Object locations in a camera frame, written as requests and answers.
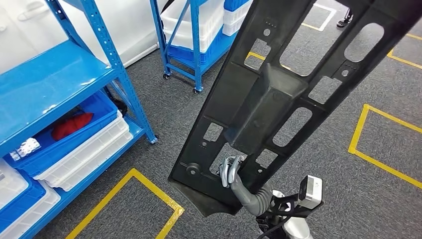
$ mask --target white plastic crate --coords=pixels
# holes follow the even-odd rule
[[[61,181],[66,175],[82,167],[82,165],[98,154],[104,147],[128,131],[129,126],[124,121],[121,113],[118,112],[117,118],[113,122],[109,123],[57,163],[53,164],[53,166],[35,176],[34,179],[45,180],[50,186],[55,185],[56,182]]]
[[[28,182],[0,158],[0,209],[28,188]]]
[[[175,0],[160,15],[164,24],[164,30],[173,32],[176,23],[182,13],[186,0]],[[206,38],[218,24],[218,19],[224,14],[224,0],[208,0],[199,7],[199,37]],[[191,7],[189,6],[182,22],[177,29],[177,34],[192,36]]]
[[[31,226],[41,219],[55,204],[60,201],[60,195],[54,189],[48,187],[44,182],[40,182],[46,190],[45,195],[29,208],[24,214],[10,224],[0,233],[0,239],[17,239],[21,237]]]
[[[217,36],[222,26],[223,26],[223,14],[221,14],[215,20],[214,28],[209,32],[209,34],[206,35],[205,37],[199,38],[199,47],[200,47],[201,53],[205,53],[208,50],[212,41],[214,41],[215,36]],[[168,43],[173,31],[164,29],[163,32],[166,35],[166,39]],[[176,35],[173,38],[172,45],[182,46],[182,47],[186,47],[193,50],[194,49],[193,37],[192,35],[182,35],[182,34],[176,33]]]
[[[240,27],[242,26],[243,20],[245,20],[245,16],[243,18],[239,19],[237,22],[235,22],[232,25],[224,24],[223,26],[223,34],[227,36],[231,36],[235,34],[237,31],[239,31]]]
[[[83,165],[72,171],[68,175],[62,177],[60,181],[56,181],[54,184],[48,183],[51,187],[62,188],[66,192],[70,191],[78,183],[80,183],[85,177],[92,173],[96,168],[103,164],[107,159],[117,153],[122,147],[124,147],[129,141],[133,139],[133,135],[127,130],[120,135],[116,140],[105,146],[100,152],[87,160]]]
[[[245,4],[240,6],[238,9],[236,9],[236,11],[229,11],[225,9],[223,23],[225,25],[234,25],[237,24],[240,19],[245,19],[246,14],[248,13],[251,5],[252,0],[249,0],[245,2]]]

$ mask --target black shoe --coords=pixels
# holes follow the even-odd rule
[[[349,19],[343,18],[342,20],[338,21],[337,27],[343,28],[343,27],[347,26],[351,21],[352,21],[351,18],[349,18]]]

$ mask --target white wall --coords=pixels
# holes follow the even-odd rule
[[[160,10],[167,0],[157,0]],[[107,62],[85,15],[60,1],[75,29]],[[149,0],[96,0],[125,66],[157,48]],[[0,0],[0,74],[67,40],[44,0]]]

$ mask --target blue shelf frame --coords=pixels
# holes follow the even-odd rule
[[[176,23],[176,27],[171,35],[169,42],[166,42],[166,38],[163,32],[162,21],[160,18],[160,12],[157,4],[157,0],[150,0],[151,8],[152,8],[152,16],[154,18],[155,23],[155,30],[157,31],[158,36],[158,43],[160,44],[160,53],[161,59],[163,61],[164,66],[164,77],[169,77],[171,74],[171,70],[174,70],[189,79],[195,82],[194,92],[199,93],[204,88],[202,87],[202,75],[207,71],[215,62],[220,59],[231,47],[234,39],[236,38],[236,34],[232,36],[222,36],[222,40],[219,43],[219,48],[215,52],[213,52],[212,56],[210,57],[211,60],[207,61],[206,64],[201,64],[201,53],[200,53],[200,46],[199,46],[199,6],[205,3],[207,0],[187,0],[185,7],[183,8],[180,17]],[[177,29],[179,28],[180,23],[182,22],[183,16],[185,15],[188,6],[191,6],[191,17],[192,17],[192,34],[193,34],[193,44],[194,44],[194,61],[183,60],[180,58],[174,58],[169,56],[168,50],[173,41],[174,36],[176,35]],[[183,69],[171,64],[171,60],[177,61],[182,63],[183,65],[193,69],[194,74],[190,74]]]
[[[15,118],[0,120],[0,155],[18,148],[106,85],[111,85],[133,112],[135,118],[124,118],[133,139],[71,191],[56,190],[61,200],[21,238],[36,235],[142,136],[146,136],[150,143],[157,142],[94,0],[66,1],[76,4],[84,12],[110,65],[92,54],[57,0],[45,1],[69,40],[0,75],[0,105],[4,108],[0,110],[12,112],[11,116]]]
[[[133,135],[133,139],[121,148],[117,153],[110,157],[82,182],[77,184],[69,192],[63,191],[61,188],[55,188],[56,192],[60,195],[60,201],[54,205],[50,211],[45,214],[40,220],[37,221],[29,230],[27,230],[20,239],[33,238],[43,227],[45,227],[51,220],[53,220],[67,205],[69,205],[80,193],[82,193],[96,178],[98,178],[108,167],[110,167],[126,150],[128,150],[137,140],[139,140],[144,134],[145,129],[139,127],[136,121],[125,116],[124,120],[129,125],[129,131]]]

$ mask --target black plastic panel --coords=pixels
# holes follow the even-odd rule
[[[280,66],[279,59],[314,0],[255,0],[217,76],[210,94],[171,172],[169,181],[185,194],[204,216],[236,214],[241,205],[230,189],[209,168],[225,143],[247,154],[239,171],[245,185],[259,189],[305,142],[316,128],[374,69],[422,15],[420,0],[339,0],[353,9],[350,25],[328,50],[313,72],[305,77]],[[345,58],[344,51],[369,23],[384,28],[384,35],[360,62]],[[265,29],[270,34],[263,34]],[[257,38],[271,47],[258,70],[244,65]],[[347,77],[341,72],[348,70]],[[341,85],[320,104],[308,97],[323,77],[341,79]],[[312,112],[309,121],[284,147],[274,135],[297,109]],[[203,139],[210,123],[223,130],[216,141]],[[255,162],[267,149],[276,159],[265,169]]]

